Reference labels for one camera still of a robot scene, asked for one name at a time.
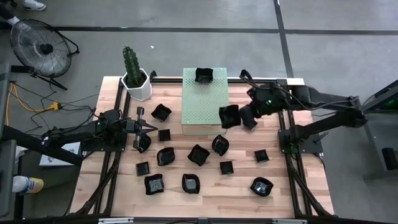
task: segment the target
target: plastic bottle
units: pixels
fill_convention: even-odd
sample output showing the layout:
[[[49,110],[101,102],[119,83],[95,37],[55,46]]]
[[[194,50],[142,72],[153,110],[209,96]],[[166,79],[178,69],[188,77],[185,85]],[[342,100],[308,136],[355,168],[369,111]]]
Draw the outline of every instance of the plastic bottle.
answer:
[[[12,180],[12,192],[34,194],[42,190],[44,182],[42,179],[24,176],[15,176]]]

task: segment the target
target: cactus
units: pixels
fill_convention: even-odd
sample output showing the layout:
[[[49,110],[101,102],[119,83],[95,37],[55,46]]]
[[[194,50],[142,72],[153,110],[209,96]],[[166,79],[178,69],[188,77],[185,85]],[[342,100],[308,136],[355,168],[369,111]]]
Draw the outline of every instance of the cactus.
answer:
[[[136,53],[129,46],[125,46],[123,48],[123,58],[127,72],[126,85],[129,88],[140,87],[143,80]]]

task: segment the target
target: shoe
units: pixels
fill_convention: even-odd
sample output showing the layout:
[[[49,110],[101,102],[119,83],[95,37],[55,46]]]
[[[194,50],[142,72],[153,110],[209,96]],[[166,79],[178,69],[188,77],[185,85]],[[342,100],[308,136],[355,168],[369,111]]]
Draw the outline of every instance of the shoe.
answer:
[[[24,0],[22,5],[24,9],[33,11],[43,11],[46,8],[45,4],[37,2],[35,0]]]

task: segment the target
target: yellow cable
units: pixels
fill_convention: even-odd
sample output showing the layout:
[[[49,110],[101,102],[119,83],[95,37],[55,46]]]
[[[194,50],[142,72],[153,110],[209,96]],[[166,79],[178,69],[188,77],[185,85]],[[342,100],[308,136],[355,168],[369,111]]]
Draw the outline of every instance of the yellow cable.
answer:
[[[9,121],[8,121],[8,111],[9,111],[9,104],[10,104],[10,97],[11,97],[11,93],[13,90],[15,90],[15,96],[18,100],[18,102],[25,108],[25,110],[27,111],[31,111],[31,112],[36,112],[36,113],[40,113],[43,111],[48,111],[48,110],[55,110],[55,111],[59,111],[60,110],[60,103],[58,101],[54,101],[54,103],[49,106],[46,109],[42,109],[42,110],[33,110],[28,108],[22,101],[21,99],[19,99],[19,95],[18,95],[18,90],[17,90],[17,86],[15,86],[13,83],[10,83],[11,87],[8,93],[8,97],[7,97],[7,106],[6,106],[6,125],[8,126]]]
[[[14,85],[11,83],[10,92],[12,92],[13,89],[14,89]],[[7,126],[8,126],[8,108],[9,108],[9,104],[10,104],[10,96],[11,96],[11,93],[8,93],[7,106],[6,106],[6,125]]]
[[[43,112],[43,111],[45,111],[45,110],[52,110],[52,107],[51,107],[51,106],[49,106],[49,107],[46,108],[46,109],[42,109],[42,110],[33,110],[33,109],[28,108],[28,107],[19,99],[17,87],[16,87],[13,83],[11,83],[11,85],[12,85],[12,86],[14,87],[14,89],[15,89],[15,95],[17,96],[17,100],[18,100],[19,103],[25,108],[25,110],[31,111],[31,112],[36,112],[36,113]]]

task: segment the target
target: green perforated board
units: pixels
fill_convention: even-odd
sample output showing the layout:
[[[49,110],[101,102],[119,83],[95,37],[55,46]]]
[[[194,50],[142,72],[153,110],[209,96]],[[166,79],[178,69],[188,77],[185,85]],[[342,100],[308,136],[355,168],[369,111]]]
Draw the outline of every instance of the green perforated board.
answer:
[[[183,69],[182,125],[220,124],[220,106],[228,106],[228,79],[226,68],[212,68],[210,84],[195,82],[196,68]]]

